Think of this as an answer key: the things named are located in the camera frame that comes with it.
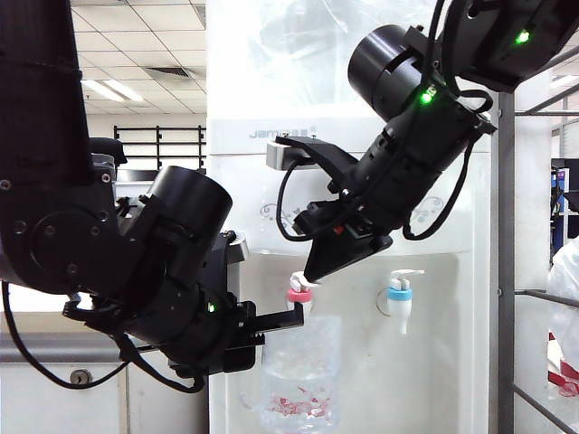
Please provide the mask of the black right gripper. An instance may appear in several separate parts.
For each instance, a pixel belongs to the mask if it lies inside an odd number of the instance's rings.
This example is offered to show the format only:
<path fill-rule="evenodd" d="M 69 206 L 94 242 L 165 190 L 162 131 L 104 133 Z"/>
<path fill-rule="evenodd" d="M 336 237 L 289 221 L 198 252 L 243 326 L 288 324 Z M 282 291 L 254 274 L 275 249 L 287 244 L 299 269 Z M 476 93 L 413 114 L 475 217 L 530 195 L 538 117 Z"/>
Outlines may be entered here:
<path fill-rule="evenodd" d="M 469 132 L 417 129 L 399 137 L 384 129 L 355 159 L 338 146 L 294 137 L 306 155 L 293 165 L 316 164 L 330 176 L 333 201 L 313 202 L 295 218 L 295 241 L 313 241 L 304 275 L 318 281 L 390 248 L 391 231 L 403 227 L 442 172 L 469 147 Z"/>

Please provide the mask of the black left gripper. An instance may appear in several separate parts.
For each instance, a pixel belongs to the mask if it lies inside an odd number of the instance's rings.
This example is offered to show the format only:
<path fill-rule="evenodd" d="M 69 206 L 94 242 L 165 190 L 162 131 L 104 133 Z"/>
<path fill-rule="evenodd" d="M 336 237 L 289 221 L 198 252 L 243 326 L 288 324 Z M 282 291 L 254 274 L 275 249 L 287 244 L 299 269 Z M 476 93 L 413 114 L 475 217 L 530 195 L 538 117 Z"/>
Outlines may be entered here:
<path fill-rule="evenodd" d="M 256 347 L 265 344 L 265 334 L 257 332 L 303 324 L 301 303 L 292 310 L 256 316 L 251 301 L 240 302 L 231 292 L 205 291 L 192 323 L 169 345 L 169 367 L 179 376 L 246 371 L 255 365 Z"/>

